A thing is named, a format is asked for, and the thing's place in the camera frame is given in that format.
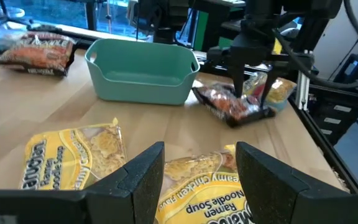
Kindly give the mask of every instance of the ramen noodle package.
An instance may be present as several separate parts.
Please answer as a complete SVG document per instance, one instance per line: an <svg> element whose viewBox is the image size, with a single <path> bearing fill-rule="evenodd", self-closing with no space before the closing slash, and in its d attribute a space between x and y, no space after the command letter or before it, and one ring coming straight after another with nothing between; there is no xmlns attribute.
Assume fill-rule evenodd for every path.
<svg viewBox="0 0 358 224"><path fill-rule="evenodd" d="M252 223L234 145L165 163L154 224L177 223Z"/></svg>
<svg viewBox="0 0 358 224"><path fill-rule="evenodd" d="M37 134L25 147L20 189L81 190L126 162L117 119Z"/></svg>
<svg viewBox="0 0 358 224"><path fill-rule="evenodd" d="M76 42L49 32L16 32L0 39L0 66L41 75L67 76Z"/></svg>
<svg viewBox="0 0 358 224"><path fill-rule="evenodd" d="M194 87L192 90L200 103L232 128L271 116L268 108L260 108L256 97L236 98L231 85L216 83L211 86Z"/></svg>
<svg viewBox="0 0 358 224"><path fill-rule="evenodd" d="M265 72L256 72L255 76L251 76L244 82L243 94L260 99L265 88L266 79L267 74ZM267 94L266 106L276 113L280 112L287 105L287 99L295 87L296 83L284 78L277 78Z"/></svg>

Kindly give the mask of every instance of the instant noodle block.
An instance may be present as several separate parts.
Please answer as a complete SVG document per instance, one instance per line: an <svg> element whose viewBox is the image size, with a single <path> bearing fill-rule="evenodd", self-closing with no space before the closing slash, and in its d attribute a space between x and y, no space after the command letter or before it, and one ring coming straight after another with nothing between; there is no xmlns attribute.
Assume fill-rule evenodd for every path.
<svg viewBox="0 0 358 224"><path fill-rule="evenodd" d="M235 155L235 145L229 145L166 162L154 224L252 223Z"/></svg>
<svg viewBox="0 0 358 224"><path fill-rule="evenodd" d="M16 32L0 38L0 66L41 75L67 76L76 42L49 32Z"/></svg>
<svg viewBox="0 0 358 224"><path fill-rule="evenodd" d="M25 147L20 189L81 190L126 162L117 119L37 134Z"/></svg>
<svg viewBox="0 0 358 224"><path fill-rule="evenodd" d="M99 39L85 59L104 100L181 105L200 66L193 52L167 44Z"/></svg>

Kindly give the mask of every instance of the green wall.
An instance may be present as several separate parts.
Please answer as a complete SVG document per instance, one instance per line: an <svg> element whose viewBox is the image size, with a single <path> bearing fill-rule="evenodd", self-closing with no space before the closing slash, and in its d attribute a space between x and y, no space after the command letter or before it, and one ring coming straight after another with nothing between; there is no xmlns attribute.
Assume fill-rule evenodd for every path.
<svg viewBox="0 0 358 224"><path fill-rule="evenodd" d="M236 11L236 10L241 10L241 9L238 9L238 8L231 9L231 11ZM197 22L197 26L196 26L196 36L195 36L195 41L194 41L194 49L195 50L201 50L201 48L203 46L204 32L205 32L207 20L208 20L208 13L200 11L198 13L198 22ZM232 40L221 37L219 39L219 46L220 47L230 47L231 42L232 42Z"/></svg>

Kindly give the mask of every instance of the black cable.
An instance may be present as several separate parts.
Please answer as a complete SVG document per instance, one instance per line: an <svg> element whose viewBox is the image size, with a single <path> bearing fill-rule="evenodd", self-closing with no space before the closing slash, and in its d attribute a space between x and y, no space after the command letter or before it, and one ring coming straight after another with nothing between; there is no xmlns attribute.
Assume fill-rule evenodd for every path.
<svg viewBox="0 0 358 224"><path fill-rule="evenodd" d="M353 13L352 6L350 4L350 0L344 0L345 10L346 14L350 20L350 23L352 24L352 27L356 31L358 35L358 21ZM317 76L310 73L311 68L306 68L306 66L298 59L298 57L292 52L292 49L290 46L284 41L284 38L281 36L278 29L273 29L273 33L275 34L277 40L282 45L283 49L287 52L287 54L292 58L292 60L296 63L297 66L299 66L300 72L305 74L311 81L313 81L315 84L329 87L329 88L357 88L358 87L358 81L354 83L334 83L329 82L326 80L323 80L321 78L318 78Z"/></svg>
<svg viewBox="0 0 358 224"><path fill-rule="evenodd" d="M341 67L341 65L345 62L347 56L349 56L352 53L352 50L354 49L354 47L358 44L358 39L354 42L353 46L351 47L351 49L348 51L348 53L345 55L345 57L342 59L342 61L339 63L339 65L335 68L335 70L331 73L331 75L329 76L328 80L331 79L331 77L335 74L335 72Z"/></svg>

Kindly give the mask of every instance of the window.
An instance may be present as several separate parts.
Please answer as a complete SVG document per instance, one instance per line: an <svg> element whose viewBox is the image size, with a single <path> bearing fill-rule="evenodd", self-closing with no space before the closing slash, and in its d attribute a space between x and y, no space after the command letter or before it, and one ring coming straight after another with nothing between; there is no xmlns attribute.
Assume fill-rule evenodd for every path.
<svg viewBox="0 0 358 224"><path fill-rule="evenodd" d="M64 0L5 0L7 7L19 7L38 21L88 28L85 4Z"/></svg>
<svg viewBox="0 0 358 224"><path fill-rule="evenodd" d="M188 16L188 21L185 24L185 27L183 28L183 30L178 31L177 32L177 39L184 43L184 44L191 44L193 45L193 40L194 40L194 35L195 35L195 24L197 24L198 22L198 16L197 13L192 13L193 11L191 9L188 10L189 16ZM191 21L193 19L193 16L195 16L194 19L194 25L193 25L193 30L191 30Z"/></svg>
<svg viewBox="0 0 358 224"><path fill-rule="evenodd" d="M90 29L91 22L96 21L96 31L107 32L125 37L136 37L136 28L129 25L127 7L129 0L107 0L103 3L86 4L73 0L4 0L7 7L18 7L25 11L25 16L36 21L52 24ZM183 34L177 38L187 44L191 27L191 17L187 22ZM148 39L139 32L139 39Z"/></svg>
<svg viewBox="0 0 358 224"><path fill-rule="evenodd" d="M129 25L127 19L128 0L108 0L107 3L98 4L96 17L98 31L108 32L126 37L136 37L136 28ZM147 37L139 32L139 39Z"/></svg>

